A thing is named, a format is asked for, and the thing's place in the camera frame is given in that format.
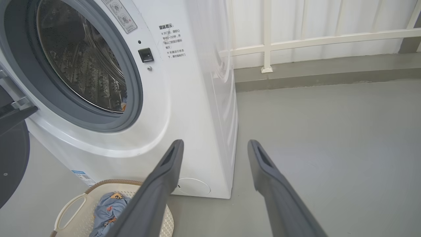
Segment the sticker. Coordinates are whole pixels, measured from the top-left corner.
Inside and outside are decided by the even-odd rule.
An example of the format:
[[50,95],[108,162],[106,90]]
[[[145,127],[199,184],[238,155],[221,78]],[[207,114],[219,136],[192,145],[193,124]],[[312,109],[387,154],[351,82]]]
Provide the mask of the sticker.
[[168,59],[185,57],[183,38],[181,31],[174,24],[164,24],[158,26],[163,39],[164,53]]
[[102,2],[112,12],[114,17],[118,20],[121,27],[124,28],[124,31],[126,31],[127,34],[137,29],[133,19],[119,0],[102,0]]
[[83,172],[83,171],[76,171],[76,170],[72,170],[72,172],[75,173],[75,175],[77,177],[79,177],[89,187],[92,187],[94,184],[96,184],[96,182],[93,181],[87,174],[85,174],[85,172]]

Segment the front-load washing machine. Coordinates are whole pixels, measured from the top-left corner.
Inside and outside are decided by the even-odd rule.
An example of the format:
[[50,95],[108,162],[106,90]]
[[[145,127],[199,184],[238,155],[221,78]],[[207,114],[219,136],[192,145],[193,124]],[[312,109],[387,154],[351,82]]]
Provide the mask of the front-load washing machine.
[[144,180],[182,139],[174,194],[230,198],[224,0],[0,0],[0,20],[0,66],[39,108],[28,130],[88,185]]

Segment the metal railing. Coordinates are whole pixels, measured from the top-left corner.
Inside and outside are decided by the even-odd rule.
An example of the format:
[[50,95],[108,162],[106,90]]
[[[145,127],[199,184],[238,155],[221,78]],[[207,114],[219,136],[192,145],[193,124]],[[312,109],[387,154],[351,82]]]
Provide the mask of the metal railing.
[[[346,35],[341,34],[341,29],[342,29],[342,21],[343,21],[342,16],[343,16],[344,11],[346,11],[344,1],[347,1],[347,0],[341,0],[338,18],[336,20],[336,30],[335,30],[334,35],[326,36],[326,37],[318,37],[318,38],[305,38],[305,31],[307,29],[307,20],[306,20],[307,10],[308,10],[308,5],[309,5],[310,0],[304,0],[300,39],[272,43],[271,42],[272,0],[263,0],[263,1],[264,1],[264,44],[242,47],[242,48],[234,48],[231,50],[232,56],[263,52],[264,65],[261,69],[262,73],[273,72],[271,63],[270,63],[271,51],[289,49],[289,48],[301,48],[301,47],[309,47],[309,46],[317,46],[317,45],[336,44],[336,43],[349,43],[349,42],[368,41],[368,40],[385,40],[385,39],[421,36],[421,28],[414,28],[415,22],[421,11],[421,0],[417,1],[406,29],[377,31],[378,16],[380,15],[381,11],[384,8],[384,1],[385,1],[385,0],[380,0],[377,5],[376,13],[374,15],[371,31],[365,32],[365,33],[346,34]],[[232,12],[232,0],[228,0],[228,9],[229,9],[228,10],[229,23],[231,25],[232,31],[234,32],[234,15]],[[232,40],[235,41],[234,33],[232,34],[232,38],[233,38]]]

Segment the white laundry basket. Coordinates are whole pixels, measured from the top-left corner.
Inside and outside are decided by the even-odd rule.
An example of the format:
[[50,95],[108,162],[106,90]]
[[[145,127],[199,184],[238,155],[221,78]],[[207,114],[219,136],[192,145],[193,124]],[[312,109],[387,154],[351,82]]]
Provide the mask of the white laundry basket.
[[[104,180],[86,190],[85,193],[70,200],[60,211],[54,230],[50,237],[88,237],[93,229],[93,211],[99,199],[106,193],[118,192],[124,196],[132,198],[137,192],[142,182],[122,179]],[[61,218],[67,209],[77,200],[84,199],[81,206],[70,220],[63,226],[60,225]],[[171,237],[174,230],[173,215],[168,206],[165,208],[161,226],[160,237]]]

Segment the basket handle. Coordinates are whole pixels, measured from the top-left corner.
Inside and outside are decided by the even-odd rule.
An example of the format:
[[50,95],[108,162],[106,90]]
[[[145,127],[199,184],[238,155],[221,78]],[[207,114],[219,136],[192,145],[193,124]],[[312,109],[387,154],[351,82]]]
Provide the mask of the basket handle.
[[[56,219],[56,223],[54,224],[54,230],[55,231],[57,231],[57,232],[59,232],[59,231],[61,231],[61,230],[64,230],[66,227],[67,227],[67,225],[73,220],[73,218],[76,216],[76,214],[80,211],[80,209],[83,207],[83,205],[85,204],[85,202],[86,202],[86,196],[87,196],[87,194],[86,193],[83,193],[83,194],[81,194],[81,195],[78,195],[78,196],[76,196],[76,197],[74,197],[72,200],[70,200],[64,207],[63,207],[63,209],[60,211],[60,213],[59,213],[59,215],[57,216],[57,219]],[[59,227],[59,224],[60,224],[60,221],[61,221],[61,218],[63,217],[63,215],[66,213],[66,211],[67,211],[67,209],[69,209],[69,207],[74,203],[74,202],[76,202],[77,200],[79,200],[79,199],[81,199],[81,198],[83,198],[84,200],[83,200],[83,203],[80,205],[80,207],[77,209],[77,211],[73,214],[73,216],[70,218],[70,220],[64,225],[64,227],[63,228],[60,228]]]

